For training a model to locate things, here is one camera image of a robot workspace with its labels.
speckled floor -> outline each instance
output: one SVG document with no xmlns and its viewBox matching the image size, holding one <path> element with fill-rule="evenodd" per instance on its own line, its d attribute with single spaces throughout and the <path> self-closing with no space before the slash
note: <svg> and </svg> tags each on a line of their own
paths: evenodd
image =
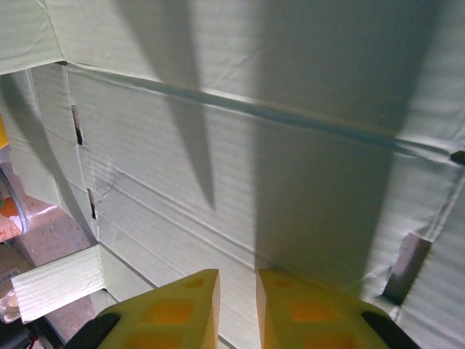
<svg viewBox="0 0 465 349">
<path fill-rule="evenodd" d="M 15 192 L 21 192 L 23 187 L 20 179 L 14 175 L 11 164 L 3 163 L 1 167 Z M 43 265 L 94 244 L 80 225 L 60 208 L 29 196 L 23 198 L 27 208 L 36 216 L 30 231 L 12 241 L 31 264 Z M 85 297 L 50 313 L 47 318 L 64 341 L 68 341 L 95 315 L 90 298 Z"/>
</svg>

cardboard box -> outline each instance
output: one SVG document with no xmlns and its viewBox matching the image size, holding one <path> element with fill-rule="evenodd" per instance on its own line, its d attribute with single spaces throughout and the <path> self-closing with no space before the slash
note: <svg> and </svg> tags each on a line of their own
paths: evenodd
<svg viewBox="0 0 465 349">
<path fill-rule="evenodd" d="M 259 347 L 256 268 L 378 302 L 409 234 L 432 248 L 392 315 L 423 348 L 465 345 L 462 1 L 6 8 L 26 192 L 149 284 L 220 269 L 223 345 Z"/>
</svg>

yellow foam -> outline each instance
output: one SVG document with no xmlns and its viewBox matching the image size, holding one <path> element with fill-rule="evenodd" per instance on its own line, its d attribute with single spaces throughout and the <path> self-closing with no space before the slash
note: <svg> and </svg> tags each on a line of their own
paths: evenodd
<svg viewBox="0 0 465 349">
<path fill-rule="evenodd" d="M 209 269 L 114 305 L 121 319 L 99 349 L 214 349 L 219 272 Z"/>
<path fill-rule="evenodd" d="M 263 349 L 389 349 L 360 315 L 382 310 L 276 270 L 258 270 Z"/>
</svg>

corrugated cardboard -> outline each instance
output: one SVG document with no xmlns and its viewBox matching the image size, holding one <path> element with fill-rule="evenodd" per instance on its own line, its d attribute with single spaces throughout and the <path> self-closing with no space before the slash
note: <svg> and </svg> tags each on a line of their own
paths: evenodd
<svg viewBox="0 0 465 349">
<path fill-rule="evenodd" d="M 393 313 L 422 347 L 443 348 L 430 330 L 441 315 L 418 307 L 446 309 L 437 279 L 464 280 L 427 267 L 449 268 L 437 246 L 459 232 L 447 227 L 464 177 L 450 160 L 464 145 L 462 1 L 42 9 L 69 64 L 0 77 L 26 190 L 156 286 L 220 269 L 219 332 L 237 348 L 259 346 L 255 268 L 376 302 L 414 233 L 432 250 Z M 463 341 L 450 325 L 448 347 Z"/>
</svg>

cardboard wall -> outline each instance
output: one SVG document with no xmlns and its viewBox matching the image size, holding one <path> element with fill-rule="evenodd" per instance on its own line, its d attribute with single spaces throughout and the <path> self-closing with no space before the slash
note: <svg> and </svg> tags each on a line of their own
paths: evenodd
<svg viewBox="0 0 465 349">
<path fill-rule="evenodd" d="M 464 178 L 461 1 L 45 8 L 68 66 L 0 77 L 34 195 L 157 286 L 219 268 L 236 348 L 259 346 L 255 268 L 373 300 L 415 233 L 434 243 L 398 321 L 423 348 L 463 346 L 463 316 L 435 297 L 436 278 L 464 279 L 441 247 L 459 239 Z M 447 339 L 429 330 L 444 318 Z"/>
</svg>

